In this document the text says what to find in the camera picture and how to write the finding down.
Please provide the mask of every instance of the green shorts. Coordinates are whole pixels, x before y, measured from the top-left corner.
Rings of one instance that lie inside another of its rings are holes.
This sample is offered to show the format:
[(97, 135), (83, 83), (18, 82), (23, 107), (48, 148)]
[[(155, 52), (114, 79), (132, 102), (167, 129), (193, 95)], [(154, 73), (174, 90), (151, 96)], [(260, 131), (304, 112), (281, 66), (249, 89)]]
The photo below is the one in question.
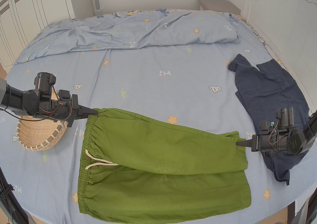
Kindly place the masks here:
[(216, 135), (120, 109), (86, 124), (81, 213), (108, 222), (177, 223), (250, 206), (238, 132)]

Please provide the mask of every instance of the orange star pattern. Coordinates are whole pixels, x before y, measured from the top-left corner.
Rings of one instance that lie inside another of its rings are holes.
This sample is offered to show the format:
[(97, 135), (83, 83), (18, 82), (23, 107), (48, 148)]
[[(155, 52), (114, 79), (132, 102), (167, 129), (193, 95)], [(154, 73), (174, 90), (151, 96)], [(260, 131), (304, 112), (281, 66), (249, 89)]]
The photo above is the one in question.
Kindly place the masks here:
[(169, 123), (171, 123), (171, 124), (175, 124), (175, 123), (177, 123), (177, 117), (174, 117), (174, 116), (171, 116), (171, 115), (170, 115), (170, 118), (167, 119), (167, 121), (168, 121)]
[(265, 193), (263, 194), (263, 196), (266, 198), (266, 200), (268, 200), (269, 197), (271, 196), (270, 191), (269, 190), (265, 190)]
[(75, 193), (72, 195), (72, 198), (73, 198), (73, 200), (74, 200), (74, 203), (78, 204), (77, 192), (75, 192)]

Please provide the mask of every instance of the bed frame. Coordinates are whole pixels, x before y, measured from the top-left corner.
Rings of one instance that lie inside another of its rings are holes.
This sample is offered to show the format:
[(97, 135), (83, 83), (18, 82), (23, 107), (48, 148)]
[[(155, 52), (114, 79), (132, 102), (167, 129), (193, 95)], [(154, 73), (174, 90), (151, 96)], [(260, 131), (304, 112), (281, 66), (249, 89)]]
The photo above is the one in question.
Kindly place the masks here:
[(317, 109), (317, 0), (246, 0), (241, 15)]

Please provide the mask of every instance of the white drawstring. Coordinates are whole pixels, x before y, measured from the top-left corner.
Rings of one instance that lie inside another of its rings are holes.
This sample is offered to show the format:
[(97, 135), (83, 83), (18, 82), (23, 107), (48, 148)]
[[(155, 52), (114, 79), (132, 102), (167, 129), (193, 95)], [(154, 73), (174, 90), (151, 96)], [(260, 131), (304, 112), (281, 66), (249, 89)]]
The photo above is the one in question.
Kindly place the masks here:
[(86, 155), (89, 157), (89, 158), (92, 158), (93, 160), (95, 161), (101, 161), (102, 163), (93, 163), (93, 164), (90, 164), (88, 165), (85, 169), (89, 169), (91, 168), (92, 166), (118, 166), (119, 164), (115, 164), (115, 163), (112, 163), (110, 161), (107, 161), (107, 160), (103, 160), (103, 159), (99, 159), (99, 158), (95, 158), (93, 157), (89, 152), (88, 150), (85, 151), (86, 152)]

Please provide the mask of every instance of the woven basket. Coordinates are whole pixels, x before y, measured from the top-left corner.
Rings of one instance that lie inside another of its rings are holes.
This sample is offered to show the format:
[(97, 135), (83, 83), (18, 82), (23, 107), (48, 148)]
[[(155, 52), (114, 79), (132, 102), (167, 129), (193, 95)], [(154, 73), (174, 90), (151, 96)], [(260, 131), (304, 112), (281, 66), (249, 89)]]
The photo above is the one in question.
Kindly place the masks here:
[[(57, 100), (55, 93), (52, 99)], [(39, 120), (32, 116), (23, 116), (23, 119)], [(29, 122), (19, 119), (17, 136), (20, 144), (27, 150), (44, 151), (52, 148), (61, 139), (67, 129), (66, 121), (53, 122), (46, 119), (39, 122)]]

